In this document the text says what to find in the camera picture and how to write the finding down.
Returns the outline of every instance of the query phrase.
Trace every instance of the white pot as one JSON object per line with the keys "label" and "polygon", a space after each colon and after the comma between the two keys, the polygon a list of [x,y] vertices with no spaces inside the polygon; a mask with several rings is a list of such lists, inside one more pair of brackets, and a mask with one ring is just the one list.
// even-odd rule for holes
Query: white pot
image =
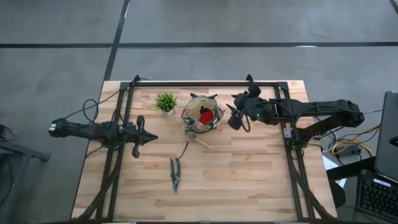
{"label": "white pot", "polygon": [[174,113],[174,109],[171,109],[169,112],[164,111],[164,114],[166,114],[167,116],[171,116]]}

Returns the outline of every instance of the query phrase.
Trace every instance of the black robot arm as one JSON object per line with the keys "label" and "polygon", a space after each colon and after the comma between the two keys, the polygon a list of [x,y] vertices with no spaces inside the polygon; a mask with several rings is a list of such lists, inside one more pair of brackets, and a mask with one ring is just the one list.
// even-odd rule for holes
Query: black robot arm
{"label": "black robot arm", "polygon": [[116,122],[103,122],[100,124],[79,124],[68,122],[65,118],[52,121],[49,133],[52,137],[76,136],[89,140],[99,141],[103,146],[116,147],[121,142],[134,142],[132,155],[139,157],[138,147],[155,140],[158,137],[144,129],[145,119],[142,115],[137,117],[137,125],[127,123],[119,127]]}
{"label": "black robot arm", "polygon": [[319,134],[337,127],[354,128],[364,121],[364,115],[358,106],[348,100],[323,101],[302,103],[290,99],[269,99],[259,97],[261,90],[248,76],[249,90],[235,98],[234,105],[227,105],[231,109],[232,116],[228,124],[238,130],[242,126],[243,116],[251,121],[260,121],[265,124],[277,125],[279,123],[295,123],[301,117],[330,116],[306,128],[294,128],[285,130],[285,136],[292,139],[292,146],[306,147],[309,140]]}

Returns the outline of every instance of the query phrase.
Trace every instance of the yellow cable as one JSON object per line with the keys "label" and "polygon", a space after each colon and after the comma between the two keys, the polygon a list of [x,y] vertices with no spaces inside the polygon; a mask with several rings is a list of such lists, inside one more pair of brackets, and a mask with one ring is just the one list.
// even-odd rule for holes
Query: yellow cable
{"label": "yellow cable", "polygon": [[[340,140],[339,143],[337,143],[335,146],[333,146],[333,148],[331,149],[331,153],[332,153],[333,155],[337,155],[337,154],[339,154],[339,153],[342,153],[344,150],[346,150],[348,146],[353,145],[353,144],[359,144],[361,147],[363,147],[363,148],[365,148],[366,150],[368,150],[368,152],[369,152],[372,156],[374,156],[374,153],[372,152],[372,150],[370,150],[367,146],[365,146],[363,143],[357,141],[356,139],[359,138],[359,137],[360,137],[361,135],[363,135],[363,134],[367,134],[367,133],[370,133],[370,132],[376,130],[376,129],[379,128],[379,127],[380,127],[380,124],[379,124],[379,125],[376,125],[375,127],[370,128],[370,129],[368,129],[368,130],[366,130],[366,131],[364,131],[364,132],[362,132],[362,133],[360,133],[360,134],[358,134],[354,139],[347,139],[347,140],[343,139],[343,140]],[[337,148],[337,146],[339,146],[341,143],[345,143],[345,144],[347,144],[347,145],[346,145],[344,148],[342,148],[340,151],[337,152],[337,151],[336,151],[336,148]]]}

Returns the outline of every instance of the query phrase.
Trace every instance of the small green plant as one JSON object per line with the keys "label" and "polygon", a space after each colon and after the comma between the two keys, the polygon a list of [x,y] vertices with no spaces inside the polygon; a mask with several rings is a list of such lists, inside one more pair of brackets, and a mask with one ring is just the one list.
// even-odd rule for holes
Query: small green plant
{"label": "small green plant", "polygon": [[177,105],[176,99],[177,97],[174,98],[173,93],[159,93],[155,106],[164,112],[169,112]]}

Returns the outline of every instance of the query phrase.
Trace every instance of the computer monitor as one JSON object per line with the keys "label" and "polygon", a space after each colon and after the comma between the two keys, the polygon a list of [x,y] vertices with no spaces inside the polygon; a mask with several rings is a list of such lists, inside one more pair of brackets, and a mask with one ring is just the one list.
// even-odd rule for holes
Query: computer monitor
{"label": "computer monitor", "polygon": [[378,174],[398,181],[398,93],[391,91],[384,95],[380,123],[379,142],[374,168]]}

